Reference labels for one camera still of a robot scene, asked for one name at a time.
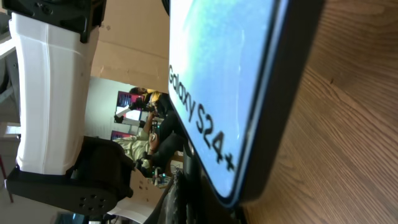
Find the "cable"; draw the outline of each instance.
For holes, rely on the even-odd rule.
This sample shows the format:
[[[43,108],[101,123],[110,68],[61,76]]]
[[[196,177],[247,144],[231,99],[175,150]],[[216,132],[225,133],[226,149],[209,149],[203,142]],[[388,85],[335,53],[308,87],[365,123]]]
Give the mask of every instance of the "cable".
[[[119,219],[119,215],[118,215],[118,217],[115,219],[115,221],[114,221],[113,224],[116,224],[116,222],[118,221],[118,219]]]
[[[176,171],[174,171],[172,174],[175,174],[177,171],[179,171],[179,170],[181,169],[180,164],[177,165],[177,166],[170,164],[170,166],[174,167],[175,170],[176,170]]]

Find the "wood grain surface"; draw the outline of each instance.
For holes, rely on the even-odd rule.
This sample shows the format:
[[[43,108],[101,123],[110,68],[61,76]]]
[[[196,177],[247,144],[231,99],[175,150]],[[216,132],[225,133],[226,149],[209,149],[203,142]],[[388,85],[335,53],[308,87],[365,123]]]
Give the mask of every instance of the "wood grain surface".
[[[328,1],[248,223],[398,223],[398,1]]]

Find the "black plastic bracket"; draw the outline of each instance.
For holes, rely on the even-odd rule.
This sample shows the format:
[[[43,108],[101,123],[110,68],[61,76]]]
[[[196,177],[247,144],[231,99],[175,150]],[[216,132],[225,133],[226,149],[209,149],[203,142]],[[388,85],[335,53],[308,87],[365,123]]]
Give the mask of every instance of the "black plastic bracket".
[[[118,201],[132,197],[133,161],[115,142],[85,137],[77,162],[65,175],[21,171],[6,180],[10,193],[82,215],[102,215]]]
[[[80,34],[87,43],[90,32],[104,20],[106,0],[2,0],[3,8]]]

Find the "white plastic holder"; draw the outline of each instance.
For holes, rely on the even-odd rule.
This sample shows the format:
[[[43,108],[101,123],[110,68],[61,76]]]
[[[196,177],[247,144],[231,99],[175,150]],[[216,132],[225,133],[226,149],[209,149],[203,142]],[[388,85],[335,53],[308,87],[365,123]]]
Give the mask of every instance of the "white plastic holder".
[[[75,164],[84,134],[98,28],[88,43],[70,30],[12,13],[21,92],[20,170],[63,175]]]

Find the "person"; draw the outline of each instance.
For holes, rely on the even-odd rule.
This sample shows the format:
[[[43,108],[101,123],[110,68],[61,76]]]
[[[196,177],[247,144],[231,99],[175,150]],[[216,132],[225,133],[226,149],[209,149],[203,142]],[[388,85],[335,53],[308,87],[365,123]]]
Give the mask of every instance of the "person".
[[[152,166],[165,169],[176,151],[183,151],[187,137],[174,111],[169,111],[156,133],[150,133],[155,112],[151,112],[137,136],[115,139],[133,161],[142,161],[142,167],[150,173]]]
[[[162,117],[164,117],[168,111],[174,110],[170,102],[169,94],[142,87],[132,88],[130,90],[130,94],[144,95],[144,104],[155,108],[157,112],[162,115]]]

